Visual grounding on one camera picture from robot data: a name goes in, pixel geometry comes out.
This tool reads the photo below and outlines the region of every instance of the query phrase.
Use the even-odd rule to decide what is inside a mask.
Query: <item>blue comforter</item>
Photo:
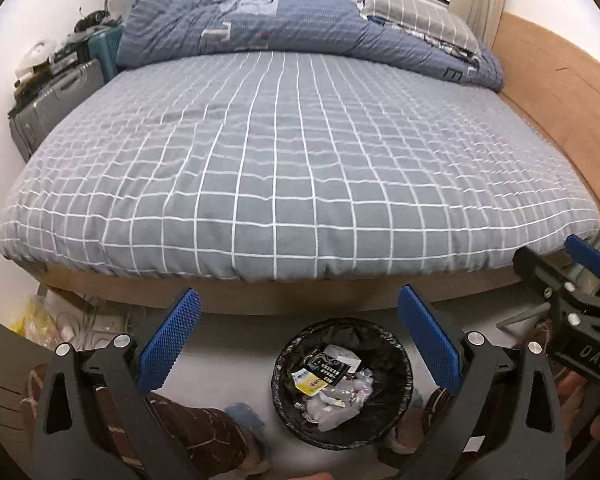
[[[487,48],[476,68],[401,30],[364,20],[350,0],[136,0],[117,62],[137,68],[241,50],[339,54],[496,91],[504,84]]]

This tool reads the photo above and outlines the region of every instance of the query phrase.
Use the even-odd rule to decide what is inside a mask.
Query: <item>gray suitcase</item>
[[[11,137],[22,158],[28,161],[51,130],[102,86],[100,62],[92,59],[42,89],[35,101],[9,121]]]

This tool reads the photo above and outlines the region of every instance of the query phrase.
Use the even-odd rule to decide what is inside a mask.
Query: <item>blue gripper pad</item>
[[[409,332],[438,386],[455,395],[462,386],[460,356],[410,286],[398,296],[398,316]]]
[[[564,250],[578,264],[600,279],[600,252],[576,235],[567,236]]]
[[[144,396],[161,388],[200,319],[200,298],[192,288],[164,320],[140,354],[138,390]]]

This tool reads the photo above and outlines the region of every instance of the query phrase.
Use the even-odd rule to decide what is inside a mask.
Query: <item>wooden headboard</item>
[[[562,150],[600,205],[600,63],[506,12],[493,51],[506,77],[501,97]]]

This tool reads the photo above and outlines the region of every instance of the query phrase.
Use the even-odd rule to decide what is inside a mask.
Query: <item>suitcase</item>
[[[100,61],[104,82],[108,83],[118,74],[116,56],[120,46],[123,25],[103,30],[89,38],[89,53]]]
[[[22,158],[28,161],[51,130],[102,86],[104,79],[100,62],[92,59],[43,88],[33,102],[9,121],[11,137]]]

